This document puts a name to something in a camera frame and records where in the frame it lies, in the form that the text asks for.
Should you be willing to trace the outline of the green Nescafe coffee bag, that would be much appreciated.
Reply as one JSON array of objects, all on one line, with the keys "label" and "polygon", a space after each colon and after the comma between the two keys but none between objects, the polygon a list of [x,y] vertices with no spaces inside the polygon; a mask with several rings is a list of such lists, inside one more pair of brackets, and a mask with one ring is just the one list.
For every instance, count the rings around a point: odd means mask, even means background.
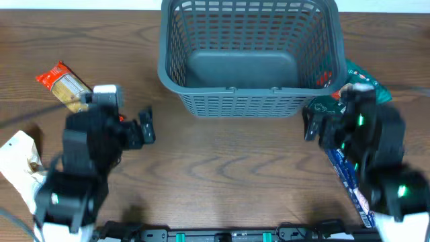
[{"label": "green Nescafe coffee bag", "polygon": [[314,98],[308,105],[312,111],[323,114],[343,114],[346,105],[341,101],[341,94],[346,89],[376,92],[376,103],[383,104],[392,100],[392,95],[379,81],[363,70],[359,65],[346,60],[347,78],[345,85],[331,95]]}]

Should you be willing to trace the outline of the blue Kleenex tissue pack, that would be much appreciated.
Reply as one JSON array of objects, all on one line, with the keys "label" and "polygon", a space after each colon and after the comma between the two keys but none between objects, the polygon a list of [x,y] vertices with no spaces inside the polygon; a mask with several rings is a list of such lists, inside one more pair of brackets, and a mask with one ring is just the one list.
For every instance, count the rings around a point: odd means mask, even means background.
[{"label": "blue Kleenex tissue pack", "polygon": [[325,153],[339,176],[341,183],[344,185],[363,224],[367,228],[374,228],[376,226],[374,213],[369,209],[368,201],[359,190],[358,179],[355,174],[357,166],[354,166],[345,158],[341,149],[326,150]]}]

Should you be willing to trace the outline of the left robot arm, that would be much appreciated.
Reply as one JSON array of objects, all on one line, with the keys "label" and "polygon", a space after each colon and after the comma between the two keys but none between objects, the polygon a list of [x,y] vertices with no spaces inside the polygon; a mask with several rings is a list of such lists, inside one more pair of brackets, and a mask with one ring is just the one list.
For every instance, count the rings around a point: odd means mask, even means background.
[{"label": "left robot arm", "polygon": [[63,152],[50,164],[35,195],[35,232],[43,241],[90,241],[106,199],[108,177],[124,151],[156,140],[153,112],[122,121],[115,106],[97,106],[67,117]]}]

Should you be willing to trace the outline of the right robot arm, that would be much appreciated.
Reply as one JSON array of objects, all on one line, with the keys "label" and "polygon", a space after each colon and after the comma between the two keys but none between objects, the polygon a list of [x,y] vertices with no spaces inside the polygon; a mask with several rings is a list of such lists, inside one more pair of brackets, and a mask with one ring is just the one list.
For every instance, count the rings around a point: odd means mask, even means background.
[{"label": "right robot arm", "polygon": [[320,148],[339,165],[348,186],[355,186],[375,214],[397,223],[429,212],[429,184],[403,163],[405,123],[398,110],[370,99],[346,103],[343,114],[303,108],[305,139],[318,137]]}]

